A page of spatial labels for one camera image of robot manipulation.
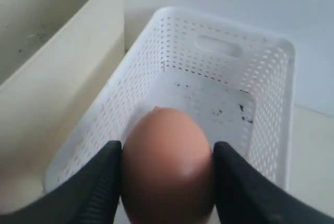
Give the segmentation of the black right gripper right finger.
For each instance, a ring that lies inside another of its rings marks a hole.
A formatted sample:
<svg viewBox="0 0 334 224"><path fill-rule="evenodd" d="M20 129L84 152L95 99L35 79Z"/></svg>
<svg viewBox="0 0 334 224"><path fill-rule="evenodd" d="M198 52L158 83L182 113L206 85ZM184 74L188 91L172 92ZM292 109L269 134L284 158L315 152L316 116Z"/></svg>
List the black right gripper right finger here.
<svg viewBox="0 0 334 224"><path fill-rule="evenodd" d="M333 223L270 182L227 142L215 143L213 160L221 223Z"/></svg>

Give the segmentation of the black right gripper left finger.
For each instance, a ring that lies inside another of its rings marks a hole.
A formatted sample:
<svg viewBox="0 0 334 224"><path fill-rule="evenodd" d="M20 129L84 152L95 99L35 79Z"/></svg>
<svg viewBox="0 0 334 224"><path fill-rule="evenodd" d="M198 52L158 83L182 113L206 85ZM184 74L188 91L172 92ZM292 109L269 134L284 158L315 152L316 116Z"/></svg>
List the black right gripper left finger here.
<svg viewBox="0 0 334 224"><path fill-rule="evenodd" d="M55 190L1 223L113 223L121 191L122 145L107 142L78 172Z"/></svg>

